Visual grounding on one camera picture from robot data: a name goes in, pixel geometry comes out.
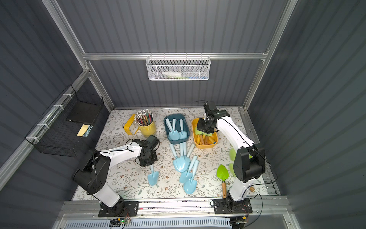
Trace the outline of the floral table mat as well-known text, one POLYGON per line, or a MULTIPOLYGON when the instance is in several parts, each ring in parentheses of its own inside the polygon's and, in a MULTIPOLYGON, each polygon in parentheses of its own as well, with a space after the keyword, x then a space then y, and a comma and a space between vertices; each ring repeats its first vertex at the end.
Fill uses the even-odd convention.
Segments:
MULTIPOLYGON (((141 132, 128 135, 124 125, 136 110, 113 110, 99 137, 96 149, 107 150, 125 145, 131 139, 143 139, 141 132)), ((156 124, 156 136, 160 140, 157 150, 158 160, 154 169, 159 172, 155 186, 150 186, 147 176, 151 170, 142 168, 137 160, 132 158, 122 162, 108 172, 107 184, 124 199, 154 199, 154 198, 187 198, 183 184, 179 182, 181 174, 173 167, 174 156, 169 147, 170 143, 165 132, 165 118, 172 114, 183 114, 192 130, 192 121, 204 115, 203 108, 166 108, 152 109, 156 124)), ((199 166, 195 175, 197 188, 190 196, 192 198, 222 196, 222 182, 216 175, 217 168, 224 165, 229 168, 232 163, 230 149, 232 145, 227 138, 218 132, 218 142, 213 148, 194 148, 192 155, 198 157, 199 166)))

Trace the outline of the colored pencils bunch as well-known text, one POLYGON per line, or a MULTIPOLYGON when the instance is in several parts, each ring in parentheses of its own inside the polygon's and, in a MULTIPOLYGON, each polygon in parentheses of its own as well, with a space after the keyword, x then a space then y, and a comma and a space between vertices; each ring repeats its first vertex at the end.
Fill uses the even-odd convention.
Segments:
POLYGON ((153 121, 153 113, 152 110, 149 109, 141 109, 135 114, 134 117, 137 124, 141 127, 149 126, 153 121))

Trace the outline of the green shovel wooden handle pair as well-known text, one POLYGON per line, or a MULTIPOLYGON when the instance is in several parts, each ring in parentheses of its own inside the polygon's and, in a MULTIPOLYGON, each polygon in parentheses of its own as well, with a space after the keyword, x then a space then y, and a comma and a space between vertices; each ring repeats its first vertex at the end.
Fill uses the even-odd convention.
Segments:
POLYGON ((205 136, 212 136, 212 135, 213 135, 212 133, 205 133, 205 132, 203 132, 203 131, 200 131, 200 130, 198 130, 197 128, 195 128, 195 129, 194 129, 194 133, 195 133, 196 135, 205 135, 205 136))

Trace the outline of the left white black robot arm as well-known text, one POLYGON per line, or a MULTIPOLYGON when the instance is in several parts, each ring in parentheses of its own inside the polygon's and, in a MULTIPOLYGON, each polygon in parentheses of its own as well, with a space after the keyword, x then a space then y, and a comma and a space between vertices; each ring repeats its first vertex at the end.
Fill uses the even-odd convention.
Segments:
POLYGON ((89 150, 72 180, 87 194, 113 208, 122 198, 107 184, 109 169, 131 158, 137 159, 137 164, 142 168, 151 166, 157 161, 156 150, 159 145, 159 139, 150 135, 146 140, 133 139, 121 147, 106 151, 89 150))

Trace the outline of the green shovel far right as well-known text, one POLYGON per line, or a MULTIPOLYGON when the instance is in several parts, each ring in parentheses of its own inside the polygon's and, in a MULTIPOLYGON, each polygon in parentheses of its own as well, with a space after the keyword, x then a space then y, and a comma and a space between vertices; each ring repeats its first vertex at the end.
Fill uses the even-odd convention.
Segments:
POLYGON ((235 157, 236 157, 236 150, 235 149, 230 149, 229 150, 229 156, 230 156, 230 160, 231 161, 234 161, 235 160, 235 157))

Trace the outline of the white bottle in basket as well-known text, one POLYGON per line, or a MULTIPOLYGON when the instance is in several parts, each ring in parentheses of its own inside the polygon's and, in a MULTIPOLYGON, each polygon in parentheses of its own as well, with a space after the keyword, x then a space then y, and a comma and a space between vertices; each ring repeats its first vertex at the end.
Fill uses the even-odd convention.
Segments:
POLYGON ((173 78, 180 78, 180 77, 182 77, 182 73, 181 72, 168 71, 168 72, 162 72, 162 74, 165 75, 166 77, 173 77, 173 78))

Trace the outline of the green shovel brown handle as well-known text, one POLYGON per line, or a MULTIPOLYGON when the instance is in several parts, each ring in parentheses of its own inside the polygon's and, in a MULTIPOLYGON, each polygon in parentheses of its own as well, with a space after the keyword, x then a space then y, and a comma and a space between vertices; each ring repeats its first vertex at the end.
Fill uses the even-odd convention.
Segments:
POLYGON ((204 146, 204 145, 205 145, 205 139, 204 139, 204 136, 203 136, 203 135, 199 135, 199 138, 200 138, 200 145, 201 145, 201 146, 204 146))

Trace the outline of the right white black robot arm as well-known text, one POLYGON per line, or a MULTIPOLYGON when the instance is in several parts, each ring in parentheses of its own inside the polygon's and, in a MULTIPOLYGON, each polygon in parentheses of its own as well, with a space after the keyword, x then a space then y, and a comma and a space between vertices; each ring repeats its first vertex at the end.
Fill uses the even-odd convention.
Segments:
POLYGON ((264 150, 236 126, 226 110, 219 110, 214 102, 205 103, 204 110, 205 116, 199 119, 197 130, 205 134, 221 132, 236 150, 233 164, 236 178, 228 191, 228 199, 242 201, 251 187, 260 185, 258 179, 266 171, 264 150))

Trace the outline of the yellow sticky notes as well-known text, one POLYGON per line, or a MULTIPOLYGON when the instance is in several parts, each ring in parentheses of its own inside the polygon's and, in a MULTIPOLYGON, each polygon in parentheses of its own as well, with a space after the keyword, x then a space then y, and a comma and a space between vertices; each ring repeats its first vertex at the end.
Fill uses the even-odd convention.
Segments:
POLYGON ((90 127, 89 125, 83 124, 81 126, 79 132, 77 133, 77 136, 80 136, 80 137, 84 136, 86 134, 86 132, 88 131, 89 127, 90 127))

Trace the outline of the blue shovel cluster back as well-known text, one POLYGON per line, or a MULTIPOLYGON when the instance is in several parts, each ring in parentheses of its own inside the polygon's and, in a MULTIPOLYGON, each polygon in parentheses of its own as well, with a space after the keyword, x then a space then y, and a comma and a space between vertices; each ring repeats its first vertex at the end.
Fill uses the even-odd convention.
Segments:
POLYGON ((190 165, 190 156, 195 145, 191 145, 189 148, 187 146, 187 142, 180 143, 180 156, 176 159, 176 168, 178 172, 185 172, 187 171, 190 165))

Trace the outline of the green shovel yellow handle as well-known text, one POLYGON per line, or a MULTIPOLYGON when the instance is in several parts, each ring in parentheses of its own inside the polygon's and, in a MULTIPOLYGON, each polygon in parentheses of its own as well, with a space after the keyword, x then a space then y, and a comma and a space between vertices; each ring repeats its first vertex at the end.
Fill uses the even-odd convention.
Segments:
POLYGON ((215 143, 216 143, 216 141, 215 141, 211 136, 208 136, 207 138, 208 138, 208 142, 209 142, 211 145, 213 145, 213 144, 215 144, 215 143))

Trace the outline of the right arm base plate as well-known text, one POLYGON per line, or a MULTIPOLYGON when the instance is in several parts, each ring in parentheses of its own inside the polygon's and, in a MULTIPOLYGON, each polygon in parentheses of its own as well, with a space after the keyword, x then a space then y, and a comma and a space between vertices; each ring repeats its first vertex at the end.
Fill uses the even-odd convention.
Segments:
POLYGON ((230 198, 213 199, 211 205, 215 214, 245 214, 253 212, 250 200, 245 198, 240 201, 233 201, 230 198))

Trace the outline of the blue shovel cluster middle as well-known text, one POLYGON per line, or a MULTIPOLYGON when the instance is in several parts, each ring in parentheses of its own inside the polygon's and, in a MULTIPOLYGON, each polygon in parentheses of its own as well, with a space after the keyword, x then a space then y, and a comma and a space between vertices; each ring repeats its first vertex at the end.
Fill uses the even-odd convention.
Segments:
POLYGON ((169 147, 170 147, 171 152, 172 152, 173 157, 174 157, 174 160, 173 160, 173 167, 174 167, 174 169, 175 169, 177 172, 179 172, 178 164, 177 164, 177 158, 178 158, 178 156, 177 156, 177 154, 176 154, 176 150, 175 150, 175 148, 174 148, 174 145, 173 145, 173 144, 170 144, 170 145, 169 145, 169 147))

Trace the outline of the white perforated front panel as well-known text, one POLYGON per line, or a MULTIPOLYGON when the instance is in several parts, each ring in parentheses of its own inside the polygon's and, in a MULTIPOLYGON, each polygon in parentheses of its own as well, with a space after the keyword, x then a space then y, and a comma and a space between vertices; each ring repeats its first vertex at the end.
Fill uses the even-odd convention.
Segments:
POLYGON ((109 219, 69 220, 65 229, 230 229, 229 218, 147 218, 113 225, 109 219))

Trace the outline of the teal storage box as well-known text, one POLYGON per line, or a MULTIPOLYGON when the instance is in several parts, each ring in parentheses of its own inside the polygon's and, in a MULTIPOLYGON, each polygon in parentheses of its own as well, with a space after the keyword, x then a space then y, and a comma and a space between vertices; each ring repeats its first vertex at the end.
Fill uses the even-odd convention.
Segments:
POLYGON ((166 131, 166 137, 168 139, 168 141, 173 144, 173 145, 179 145, 180 143, 183 143, 183 142, 187 142, 189 140, 189 137, 190 137, 190 130, 189 130, 189 125, 188 125, 188 122, 185 118, 185 116, 183 114, 171 114, 171 115, 168 115, 166 116, 164 119, 163 119, 163 122, 164 122, 164 126, 165 126, 165 131, 166 131), (180 136, 180 132, 181 132, 181 128, 180 128, 180 119, 183 119, 184 121, 184 131, 187 132, 187 138, 186 139, 182 139, 180 140, 177 140, 177 141, 171 141, 169 138, 168 138, 168 134, 170 132, 170 130, 168 129, 167 125, 166 125, 166 122, 165 122, 165 119, 166 118, 169 118, 171 124, 172 124, 172 119, 175 118, 176 119, 176 124, 175 124, 175 129, 176 131, 178 131, 179 133, 179 136, 180 136))

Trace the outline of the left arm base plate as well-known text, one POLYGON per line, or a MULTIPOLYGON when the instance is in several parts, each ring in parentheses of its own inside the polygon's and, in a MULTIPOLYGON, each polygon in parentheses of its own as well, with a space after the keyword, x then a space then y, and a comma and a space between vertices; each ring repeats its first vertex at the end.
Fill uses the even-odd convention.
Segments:
POLYGON ((99 218, 107 217, 135 217, 139 210, 139 201, 119 200, 114 207, 108 207, 104 203, 100 203, 99 218))

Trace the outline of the black notebook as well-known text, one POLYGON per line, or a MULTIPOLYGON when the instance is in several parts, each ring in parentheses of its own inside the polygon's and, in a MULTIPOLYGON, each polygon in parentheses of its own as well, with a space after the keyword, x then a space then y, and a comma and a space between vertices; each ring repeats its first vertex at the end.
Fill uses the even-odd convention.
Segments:
POLYGON ((78 101, 66 117, 66 120, 84 125, 93 125, 100 110, 100 105, 78 101))

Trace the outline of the yellow storage box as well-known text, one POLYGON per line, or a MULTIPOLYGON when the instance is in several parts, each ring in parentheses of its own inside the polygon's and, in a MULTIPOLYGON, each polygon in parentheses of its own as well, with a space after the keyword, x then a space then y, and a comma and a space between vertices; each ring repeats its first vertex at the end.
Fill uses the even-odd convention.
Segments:
POLYGON ((199 121, 199 118, 196 118, 192 121, 192 130, 193 130, 193 139, 194 139, 194 143, 196 144, 197 148, 199 149, 209 149, 209 148, 213 148, 217 143, 218 143, 218 136, 217 136, 217 133, 213 133, 213 135, 211 136, 215 141, 216 143, 211 145, 209 142, 208 142, 208 136, 204 136, 204 139, 205 139, 205 145, 204 146, 201 146, 200 145, 200 138, 199 138, 199 135, 196 135, 194 133, 194 129, 197 127, 197 124, 198 124, 198 121, 199 121))

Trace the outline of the blue shovel mid right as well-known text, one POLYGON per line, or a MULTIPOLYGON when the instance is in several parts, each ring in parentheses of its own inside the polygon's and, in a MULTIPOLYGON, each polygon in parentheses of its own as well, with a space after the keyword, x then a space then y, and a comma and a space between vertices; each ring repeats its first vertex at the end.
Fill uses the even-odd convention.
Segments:
POLYGON ((191 178, 192 178, 193 174, 191 173, 191 170, 192 170, 192 168, 193 168, 193 166, 194 166, 194 164, 195 164, 196 160, 197 160, 197 156, 194 156, 194 157, 193 157, 193 159, 192 159, 192 161, 191 161, 191 163, 190 163, 190 165, 189 165, 188 170, 187 170, 187 171, 185 171, 185 172, 183 172, 183 173, 181 174, 180 179, 179 179, 179 182, 180 182, 180 183, 183 183, 183 184, 184 184, 184 183, 186 183, 189 179, 191 179, 191 178))

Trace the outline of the blue shovel cluster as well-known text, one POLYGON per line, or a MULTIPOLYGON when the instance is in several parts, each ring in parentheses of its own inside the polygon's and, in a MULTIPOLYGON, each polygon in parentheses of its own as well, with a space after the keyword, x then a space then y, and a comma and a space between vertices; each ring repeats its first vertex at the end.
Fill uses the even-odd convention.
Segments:
POLYGON ((190 156, 195 145, 191 145, 189 148, 187 146, 187 142, 180 143, 180 156, 176 159, 176 168, 178 172, 185 172, 187 171, 190 165, 190 156))
POLYGON ((174 169, 175 169, 177 172, 179 172, 178 164, 177 164, 177 158, 178 158, 178 156, 177 156, 177 154, 176 154, 176 150, 175 150, 175 148, 174 148, 174 145, 173 145, 173 144, 170 144, 170 145, 169 145, 169 147, 170 147, 171 152, 172 152, 173 157, 174 157, 174 160, 173 160, 173 167, 174 167, 174 169))

